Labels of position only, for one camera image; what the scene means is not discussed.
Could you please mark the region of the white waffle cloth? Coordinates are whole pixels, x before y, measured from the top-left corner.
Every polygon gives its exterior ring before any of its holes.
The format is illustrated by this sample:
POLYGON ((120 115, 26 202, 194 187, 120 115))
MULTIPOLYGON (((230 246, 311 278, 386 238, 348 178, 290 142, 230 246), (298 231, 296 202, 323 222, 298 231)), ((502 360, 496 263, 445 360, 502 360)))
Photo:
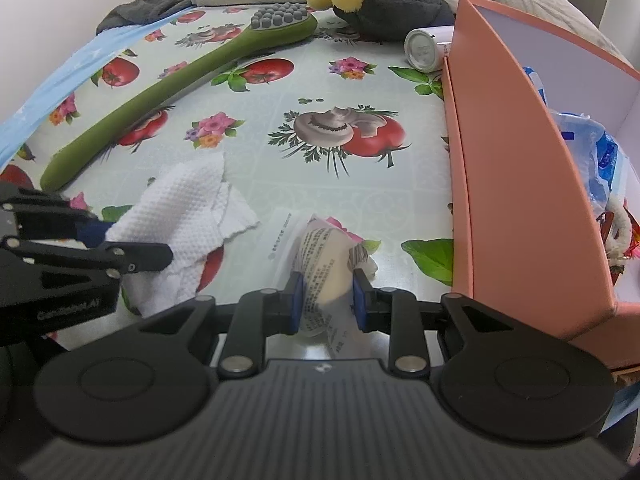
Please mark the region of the white waffle cloth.
POLYGON ((172 261, 160 272, 124 278, 129 303, 145 318, 196 295, 206 259, 258 217, 224 177, 224 153, 205 154, 168 170, 106 232, 109 242, 160 243, 172 261))

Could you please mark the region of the clear packet with printed label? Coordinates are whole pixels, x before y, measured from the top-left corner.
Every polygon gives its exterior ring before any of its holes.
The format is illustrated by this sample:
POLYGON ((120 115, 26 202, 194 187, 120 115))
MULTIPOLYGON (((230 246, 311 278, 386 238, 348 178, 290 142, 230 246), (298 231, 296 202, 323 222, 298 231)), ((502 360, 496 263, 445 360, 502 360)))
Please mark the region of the clear packet with printed label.
POLYGON ((270 358, 306 360, 376 358, 378 337, 358 330, 352 312, 352 272, 374 278, 378 266, 363 242, 306 211, 278 208, 262 228, 258 270, 262 284, 282 287, 303 275, 303 307, 293 336, 271 336, 270 358))

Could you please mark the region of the white fluffy plush toy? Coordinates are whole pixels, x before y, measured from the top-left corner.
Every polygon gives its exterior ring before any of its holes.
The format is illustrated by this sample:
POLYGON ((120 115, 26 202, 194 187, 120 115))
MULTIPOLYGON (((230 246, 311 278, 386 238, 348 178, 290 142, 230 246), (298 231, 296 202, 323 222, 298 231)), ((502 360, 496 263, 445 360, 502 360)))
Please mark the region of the white fluffy plush toy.
POLYGON ((606 211, 613 215, 610 232, 604 241, 606 258, 610 266, 622 266, 628 259, 625 252, 632 240, 631 221, 623 203, 614 195, 608 198, 606 211))

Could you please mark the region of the blue surgical face mask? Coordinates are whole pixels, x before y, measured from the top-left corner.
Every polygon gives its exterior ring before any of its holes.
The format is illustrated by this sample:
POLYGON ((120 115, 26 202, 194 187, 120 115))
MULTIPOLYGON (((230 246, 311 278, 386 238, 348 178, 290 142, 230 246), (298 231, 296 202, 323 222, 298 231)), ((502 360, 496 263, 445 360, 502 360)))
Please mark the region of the blue surgical face mask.
POLYGON ((614 196, 624 200, 628 157, 620 144, 605 130, 604 125, 589 115, 571 112, 558 112, 549 104, 542 83, 536 70, 523 67, 528 79, 539 93, 542 102, 558 127, 580 180, 590 201, 594 215, 605 212, 608 200, 614 196))

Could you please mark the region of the blue bed sheet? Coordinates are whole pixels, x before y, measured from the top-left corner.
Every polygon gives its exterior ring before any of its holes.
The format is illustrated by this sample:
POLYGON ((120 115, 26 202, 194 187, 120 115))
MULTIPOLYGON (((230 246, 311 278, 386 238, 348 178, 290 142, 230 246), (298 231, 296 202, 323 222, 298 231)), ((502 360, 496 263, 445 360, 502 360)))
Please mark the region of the blue bed sheet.
POLYGON ((1 168, 13 159, 52 110, 99 68, 145 35, 189 11, 191 8, 147 25, 128 25, 104 30, 77 50, 1 125, 1 168))

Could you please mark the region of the orange cardboard box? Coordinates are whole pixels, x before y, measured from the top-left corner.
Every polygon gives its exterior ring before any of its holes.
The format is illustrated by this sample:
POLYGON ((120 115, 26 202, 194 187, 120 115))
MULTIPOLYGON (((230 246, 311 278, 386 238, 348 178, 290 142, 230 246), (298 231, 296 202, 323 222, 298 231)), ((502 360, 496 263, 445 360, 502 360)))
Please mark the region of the orange cardboard box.
POLYGON ((552 112, 586 113, 639 157, 639 74, 561 27, 459 0, 444 73, 452 288, 600 359, 639 367, 639 267, 611 278, 552 112))

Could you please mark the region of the fruit pattern tablecloth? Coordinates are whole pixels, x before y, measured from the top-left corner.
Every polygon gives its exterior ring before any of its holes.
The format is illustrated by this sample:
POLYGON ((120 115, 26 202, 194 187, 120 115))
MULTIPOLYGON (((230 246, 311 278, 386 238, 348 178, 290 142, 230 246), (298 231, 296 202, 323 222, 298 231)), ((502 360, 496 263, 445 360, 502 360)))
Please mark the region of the fruit pattern tablecloth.
MULTIPOLYGON (((50 158, 152 84, 238 36, 248 6, 174 18, 99 68, 58 104, 3 168, 37 184, 50 158)), ((435 300, 445 286, 413 261, 414 240, 451 234, 442 85, 410 68, 400 44, 359 38, 329 12, 309 40, 235 62, 113 143, 66 190, 117 220, 180 162, 224 153, 224 177, 258 226, 224 244, 203 290, 233 302, 263 285, 262 228, 278 208, 306 211, 364 241, 375 281, 435 300)))

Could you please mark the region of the dark grey towel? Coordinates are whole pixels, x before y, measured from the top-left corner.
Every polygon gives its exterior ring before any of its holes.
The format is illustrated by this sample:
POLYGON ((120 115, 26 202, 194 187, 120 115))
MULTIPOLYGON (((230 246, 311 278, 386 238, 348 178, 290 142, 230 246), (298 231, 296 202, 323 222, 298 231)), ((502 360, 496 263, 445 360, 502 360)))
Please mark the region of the dark grey towel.
POLYGON ((134 0, 120 4, 96 26, 96 35, 104 30, 130 25, 149 25, 192 6, 191 0, 134 0))

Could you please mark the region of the white cylindrical can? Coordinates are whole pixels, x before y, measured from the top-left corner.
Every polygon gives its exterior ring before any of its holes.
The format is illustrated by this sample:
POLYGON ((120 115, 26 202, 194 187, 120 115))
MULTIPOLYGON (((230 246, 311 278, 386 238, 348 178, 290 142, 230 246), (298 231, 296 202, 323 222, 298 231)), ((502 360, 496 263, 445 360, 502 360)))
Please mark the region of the white cylindrical can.
POLYGON ((422 73, 434 73, 444 65, 454 36, 454 25, 413 29, 405 38, 408 63, 422 73))

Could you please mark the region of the green massage brush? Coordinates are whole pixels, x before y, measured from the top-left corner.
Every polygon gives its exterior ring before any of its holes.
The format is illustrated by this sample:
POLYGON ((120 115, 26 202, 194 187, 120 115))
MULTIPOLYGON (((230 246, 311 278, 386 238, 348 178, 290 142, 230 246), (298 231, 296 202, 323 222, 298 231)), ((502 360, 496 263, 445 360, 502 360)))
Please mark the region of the green massage brush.
POLYGON ((304 6, 293 3, 263 6, 238 36, 152 84, 58 150, 43 171, 40 188, 44 192, 61 191, 137 122, 204 77, 263 50, 298 44, 310 38, 317 25, 317 19, 304 6))

